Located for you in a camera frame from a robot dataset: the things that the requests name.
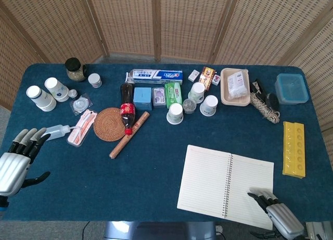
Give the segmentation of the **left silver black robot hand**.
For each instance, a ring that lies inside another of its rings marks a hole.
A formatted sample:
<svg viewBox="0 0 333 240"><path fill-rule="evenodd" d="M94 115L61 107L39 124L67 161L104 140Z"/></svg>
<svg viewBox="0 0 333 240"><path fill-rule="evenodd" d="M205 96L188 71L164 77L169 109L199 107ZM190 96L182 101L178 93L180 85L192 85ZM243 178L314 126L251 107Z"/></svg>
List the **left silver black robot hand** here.
<svg viewBox="0 0 333 240"><path fill-rule="evenodd" d="M32 128L23 129L13 139L9 150L1 155L1 197L14 196L22 188L37 185L50 176L46 171L39 177L27 179L30 166L49 138L46 128Z"/></svg>

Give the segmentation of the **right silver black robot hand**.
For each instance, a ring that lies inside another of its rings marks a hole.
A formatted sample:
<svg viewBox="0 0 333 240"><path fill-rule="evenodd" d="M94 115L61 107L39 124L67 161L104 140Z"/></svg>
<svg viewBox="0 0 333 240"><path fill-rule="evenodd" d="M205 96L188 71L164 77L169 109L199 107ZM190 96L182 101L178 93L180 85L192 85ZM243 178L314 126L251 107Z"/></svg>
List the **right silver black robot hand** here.
<svg viewBox="0 0 333 240"><path fill-rule="evenodd" d="M251 188L247 195L263 209L284 239L305 239L303 224L270 190Z"/></svg>

